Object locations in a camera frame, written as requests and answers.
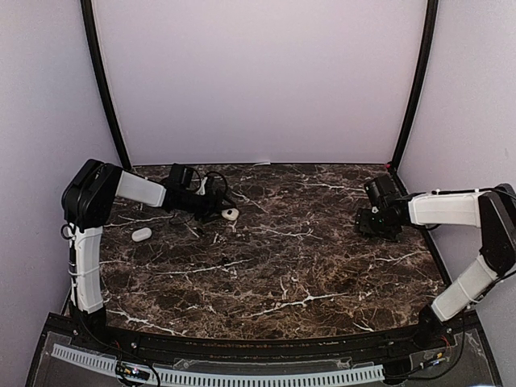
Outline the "small white charging case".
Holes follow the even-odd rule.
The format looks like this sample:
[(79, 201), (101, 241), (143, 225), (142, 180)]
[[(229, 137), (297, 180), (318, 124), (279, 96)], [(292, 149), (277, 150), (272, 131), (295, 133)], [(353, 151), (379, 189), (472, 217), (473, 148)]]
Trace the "small white charging case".
[(224, 219), (234, 222), (239, 217), (239, 211), (236, 208), (225, 209), (221, 211), (221, 215)]

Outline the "white oval charging case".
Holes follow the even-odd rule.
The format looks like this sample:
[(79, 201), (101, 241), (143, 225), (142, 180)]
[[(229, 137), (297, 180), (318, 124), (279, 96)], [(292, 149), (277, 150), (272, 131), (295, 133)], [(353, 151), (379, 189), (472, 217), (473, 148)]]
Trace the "white oval charging case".
[(152, 237), (152, 230), (148, 227), (140, 228), (131, 234), (131, 239), (138, 243)]

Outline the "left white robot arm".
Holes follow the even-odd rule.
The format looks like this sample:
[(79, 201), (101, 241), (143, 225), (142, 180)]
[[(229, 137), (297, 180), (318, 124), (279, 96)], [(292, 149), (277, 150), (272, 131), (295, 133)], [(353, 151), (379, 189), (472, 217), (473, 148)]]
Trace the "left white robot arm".
[(83, 164), (61, 199), (65, 220), (61, 235), (69, 242), (71, 302), (77, 310), (94, 314), (104, 307), (100, 247), (115, 199), (127, 199), (168, 213), (184, 211), (201, 223), (219, 218), (229, 222), (238, 219), (239, 210), (229, 197), (226, 178), (221, 177), (223, 187), (216, 188), (214, 178), (218, 173), (209, 171), (200, 179), (198, 189), (193, 190), (190, 184), (196, 173), (187, 165), (173, 164), (165, 179), (154, 182), (100, 160), (89, 159)]

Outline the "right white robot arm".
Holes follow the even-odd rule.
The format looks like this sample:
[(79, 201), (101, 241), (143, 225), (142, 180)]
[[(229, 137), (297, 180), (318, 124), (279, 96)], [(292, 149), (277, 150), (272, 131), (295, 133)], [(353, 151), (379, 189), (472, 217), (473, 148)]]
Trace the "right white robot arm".
[(515, 189), (487, 188), (404, 193), (389, 175), (364, 183), (369, 200), (356, 212), (358, 234), (396, 241), (406, 228), (436, 231), (435, 247), (452, 277), (418, 314), (411, 342), (427, 350), (446, 325), (515, 274)]

